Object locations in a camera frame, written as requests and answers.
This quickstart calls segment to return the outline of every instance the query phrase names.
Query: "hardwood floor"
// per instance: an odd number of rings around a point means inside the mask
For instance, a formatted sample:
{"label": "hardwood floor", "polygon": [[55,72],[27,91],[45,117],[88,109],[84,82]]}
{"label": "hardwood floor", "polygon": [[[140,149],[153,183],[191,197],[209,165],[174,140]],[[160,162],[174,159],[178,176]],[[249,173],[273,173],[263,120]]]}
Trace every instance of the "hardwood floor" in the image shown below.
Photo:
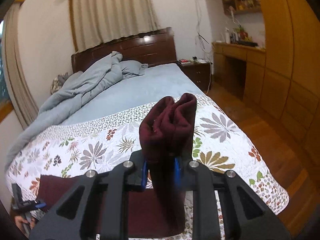
{"label": "hardwood floor", "polygon": [[289,193],[289,204],[278,217],[292,236],[297,236],[319,204],[319,194],[297,158],[297,149],[290,147],[255,111],[218,84],[212,84],[208,96],[247,134],[271,174]]}

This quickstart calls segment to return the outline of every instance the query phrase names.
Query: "bedroom wall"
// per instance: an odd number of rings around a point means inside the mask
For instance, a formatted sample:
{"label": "bedroom wall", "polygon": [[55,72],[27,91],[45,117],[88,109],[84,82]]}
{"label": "bedroom wall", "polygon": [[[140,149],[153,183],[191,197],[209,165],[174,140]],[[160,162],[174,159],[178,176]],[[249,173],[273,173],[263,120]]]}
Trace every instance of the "bedroom wall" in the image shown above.
{"label": "bedroom wall", "polygon": [[[162,28],[172,27],[175,33],[177,58],[203,57],[196,37],[194,0],[153,0]],[[199,0],[202,20],[201,35],[209,42],[218,39],[224,28],[221,0]],[[18,22],[20,58],[27,84],[40,107],[50,96],[55,76],[71,72],[74,53],[69,22],[68,0],[26,0]]]}
{"label": "bedroom wall", "polygon": [[10,210],[11,194],[7,188],[4,176],[4,164],[9,146],[23,131],[15,111],[11,111],[0,123],[0,199],[7,211]]}
{"label": "bedroom wall", "polygon": [[30,92],[40,107],[58,74],[72,73],[74,47],[68,0],[25,0],[20,8],[18,42]]}

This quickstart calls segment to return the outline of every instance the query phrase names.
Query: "window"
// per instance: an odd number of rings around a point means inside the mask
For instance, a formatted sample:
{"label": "window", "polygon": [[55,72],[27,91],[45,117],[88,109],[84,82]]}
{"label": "window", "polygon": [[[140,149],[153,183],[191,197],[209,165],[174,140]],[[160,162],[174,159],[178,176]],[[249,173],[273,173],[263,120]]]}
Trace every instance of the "window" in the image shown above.
{"label": "window", "polygon": [[7,86],[4,81],[4,72],[3,72],[3,64],[2,64],[2,44],[1,44],[1,38],[2,38],[2,28],[3,28],[3,21],[0,23],[0,104],[5,102],[9,99],[9,94],[7,90]]}

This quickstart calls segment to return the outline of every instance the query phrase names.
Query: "gray comforter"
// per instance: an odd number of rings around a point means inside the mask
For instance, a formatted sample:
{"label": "gray comforter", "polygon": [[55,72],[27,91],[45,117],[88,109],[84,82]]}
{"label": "gray comforter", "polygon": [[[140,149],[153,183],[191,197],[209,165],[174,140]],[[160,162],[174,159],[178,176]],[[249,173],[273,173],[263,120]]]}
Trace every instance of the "gray comforter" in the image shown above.
{"label": "gray comforter", "polygon": [[62,123],[100,92],[122,80],[121,68],[117,65],[121,60],[122,54],[113,51],[49,97],[41,106],[37,119],[19,135],[8,151],[5,171],[34,136],[51,125]]}

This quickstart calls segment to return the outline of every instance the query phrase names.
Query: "metal screw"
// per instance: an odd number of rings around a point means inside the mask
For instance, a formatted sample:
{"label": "metal screw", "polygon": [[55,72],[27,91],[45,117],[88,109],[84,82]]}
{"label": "metal screw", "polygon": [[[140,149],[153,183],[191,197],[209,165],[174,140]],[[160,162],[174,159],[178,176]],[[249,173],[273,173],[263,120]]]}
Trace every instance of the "metal screw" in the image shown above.
{"label": "metal screw", "polygon": [[88,178],[93,178],[94,176],[97,175],[97,172],[95,170],[89,170],[85,173],[85,175],[88,177]]}
{"label": "metal screw", "polygon": [[132,167],[132,165],[133,165],[133,162],[132,162],[132,161],[125,161],[125,162],[123,163],[123,166],[126,167],[126,168],[130,168],[130,167]]}
{"label": "metal screw", "polygon": [[190,165],[191,168],[196,168],[196,167],[199,166],[199,162],[197,162],[197,161],[191,161],[191,162],[189,162],[189,165]]}
{"label": "metal screw", "polygon": [[229,178],[234,178],[236,176],[236,173],[233,170],[228,170],[227,171],[227,176]]}

